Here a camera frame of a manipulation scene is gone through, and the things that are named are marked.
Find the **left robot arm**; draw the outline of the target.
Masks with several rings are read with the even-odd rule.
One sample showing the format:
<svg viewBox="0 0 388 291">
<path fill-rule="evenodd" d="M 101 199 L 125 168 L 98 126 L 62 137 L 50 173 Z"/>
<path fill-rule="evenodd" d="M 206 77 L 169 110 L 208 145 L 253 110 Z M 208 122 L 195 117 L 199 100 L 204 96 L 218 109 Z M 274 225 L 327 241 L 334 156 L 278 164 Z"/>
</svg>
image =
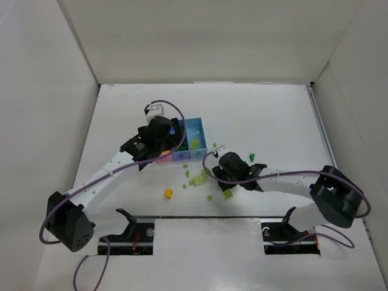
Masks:
<svg viewBox="0 0 388 291">
<path fill-rule="evenodd" d="M 132 173 L 162 158 L 163 152 L 177 151 L 186 137 L 184 119 L 153 117 L 138 128 L 138 134 L 126 141 L 115 156 L 81 186 L 66 194 L 55 192 L 47 201 L 43 229 L 71 252 L 81 250 L 94 234 L 92 212 Z"/>
</svg>

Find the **light green square lego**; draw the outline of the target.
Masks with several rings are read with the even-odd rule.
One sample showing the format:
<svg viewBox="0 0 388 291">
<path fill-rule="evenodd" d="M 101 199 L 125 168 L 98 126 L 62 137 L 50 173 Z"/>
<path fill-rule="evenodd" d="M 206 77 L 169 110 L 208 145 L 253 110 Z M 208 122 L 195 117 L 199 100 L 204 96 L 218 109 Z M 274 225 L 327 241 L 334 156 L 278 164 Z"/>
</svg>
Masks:
<svg viewBox="0 0 388 291">
<path fill-rule="evenodd" d="M 191 150 L 198 150 L 200 148 L 201 141 L 199 139 L 192 139 L 190 144 Z"/>
</svg>

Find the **dark green lego plate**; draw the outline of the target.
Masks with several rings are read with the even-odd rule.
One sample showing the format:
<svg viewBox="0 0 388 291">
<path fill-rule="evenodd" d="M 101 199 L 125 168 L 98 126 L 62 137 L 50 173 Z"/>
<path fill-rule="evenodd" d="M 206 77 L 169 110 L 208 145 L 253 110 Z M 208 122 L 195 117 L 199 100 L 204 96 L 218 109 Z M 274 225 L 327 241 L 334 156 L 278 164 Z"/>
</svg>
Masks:
<svg viewBox="0 0 388 291">
<path fill-rule="evenodd" d="M 180 127 L 180 132 L 183 135 L 184 134 L 184 127 Z M 181 147 L 178 149 L 178 151 L 187 151 L 188 150 L 188 143 L 187 143 L 187 137 L 185 137 L 184 142 L 181 144 Z"/>
</svg>

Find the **lime rounded lego brick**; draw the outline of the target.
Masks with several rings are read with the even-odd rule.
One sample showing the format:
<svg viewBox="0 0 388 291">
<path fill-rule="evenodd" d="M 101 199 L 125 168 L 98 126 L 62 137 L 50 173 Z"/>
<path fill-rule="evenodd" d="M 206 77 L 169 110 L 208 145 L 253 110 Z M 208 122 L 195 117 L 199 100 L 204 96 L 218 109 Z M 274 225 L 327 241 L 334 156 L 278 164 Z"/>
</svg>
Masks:
<svg viewBox="0 0 388 291">
<path fill-rule="evenodd" d="M 201 186 L 206 183 L 207 178 L 209 177 L 206 171 L 202 171 L 200 175 L 195 176 L 189 181 L 191 186 Z"/>
</svg>

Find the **purple container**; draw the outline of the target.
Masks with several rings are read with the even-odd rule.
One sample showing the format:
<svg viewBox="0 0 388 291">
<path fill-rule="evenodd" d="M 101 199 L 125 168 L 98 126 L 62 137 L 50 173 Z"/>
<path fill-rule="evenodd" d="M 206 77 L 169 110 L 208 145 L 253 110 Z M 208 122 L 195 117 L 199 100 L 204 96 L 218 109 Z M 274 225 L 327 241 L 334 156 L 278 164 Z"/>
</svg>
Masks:
<svg viewBox="0 0 388 291">
<path fill-rule="evenodd" d="M 182 135 L 184 134 L 184 126 L 181 120 L 177 118 L 173 118 L 172 122 L 174 124 L 175 129 L 175 142 L 173 143 L 173 148 L 175 148 L 182 139 Z M 181 144 L 180 148 L 175 151 L 172 155 L 174 161 L 183 161 L 190 159 L 190 152 L 187 142 L 187 137 L 185 137 L 184 142 Z"/>
</svg>

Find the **light blue container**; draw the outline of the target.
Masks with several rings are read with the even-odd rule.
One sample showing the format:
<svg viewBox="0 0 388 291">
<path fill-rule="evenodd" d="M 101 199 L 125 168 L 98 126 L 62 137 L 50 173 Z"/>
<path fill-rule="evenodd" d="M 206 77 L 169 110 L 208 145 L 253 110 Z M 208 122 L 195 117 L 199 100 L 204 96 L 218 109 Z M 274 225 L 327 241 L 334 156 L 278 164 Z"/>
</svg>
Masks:
<svg viewBox="0 0 388 291">
<path fill-rule="evenodd" d="M 186 119 L 187 141 L 190 159 L 202 159 L 207 154 L 207 143 L 201 118 Z M 193 141 L 199 141 L 197 148 L 192 148 Z"/>
</svg>

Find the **small yellow lego brick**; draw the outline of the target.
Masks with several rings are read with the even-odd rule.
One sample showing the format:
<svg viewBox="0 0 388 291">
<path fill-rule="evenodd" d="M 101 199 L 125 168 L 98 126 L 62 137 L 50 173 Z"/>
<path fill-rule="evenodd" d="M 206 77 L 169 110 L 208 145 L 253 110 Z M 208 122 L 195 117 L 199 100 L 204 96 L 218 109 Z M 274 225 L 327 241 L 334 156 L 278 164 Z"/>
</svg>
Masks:
<svg viewBox="0 0 388 291">
<path fill-rule="evenodd" d="M 171 199 L 172 196 L 173 196 L 173 190 L 172 190 L 172 189 L 167 189 L 166 192 L 165 192 L 165 194 L 164 194 L 164 197 L 165 197 L 166 199 Z"/>
</svg>

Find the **lime 2x2 lego brick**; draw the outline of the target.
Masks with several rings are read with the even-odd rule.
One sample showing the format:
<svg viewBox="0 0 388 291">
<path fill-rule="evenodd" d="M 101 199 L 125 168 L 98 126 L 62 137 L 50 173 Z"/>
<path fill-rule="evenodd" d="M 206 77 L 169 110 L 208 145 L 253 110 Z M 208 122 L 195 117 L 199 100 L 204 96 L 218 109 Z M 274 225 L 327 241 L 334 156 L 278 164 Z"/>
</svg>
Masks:
<svg viewBox="0 0 388 291">
<path fill-rule="evenodd" d="M 224 197 L 225 200 L 229 200 L 233 197 L 233 193 L 230 189 L 227 189 L 225 191 L 222 192 L 222 195 Z"/>
</svg>

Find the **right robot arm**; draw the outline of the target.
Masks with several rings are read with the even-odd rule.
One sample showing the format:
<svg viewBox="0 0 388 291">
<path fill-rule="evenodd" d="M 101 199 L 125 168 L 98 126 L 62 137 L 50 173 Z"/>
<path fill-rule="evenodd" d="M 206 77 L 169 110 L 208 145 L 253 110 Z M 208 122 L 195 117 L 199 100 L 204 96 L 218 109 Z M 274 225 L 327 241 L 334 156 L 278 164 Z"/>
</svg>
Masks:
<svg viewBox="0 0 388 291">
<path fill-rule="evenodd" d="M 333 166 L 322 170 L 287 172 L 266 164 L 249 165 L 235 152 L 220 147 L 212 152 L 218 165 L 211 177 L 222 190 L 240 186 L 247 191 L 280 192 L 309 199 L 310 204 L 291 207 L 282 223 L 303 232 L 330 223 L 348 229 L 364 202 L 364 194 L 350 179 Z"/>
</svg>

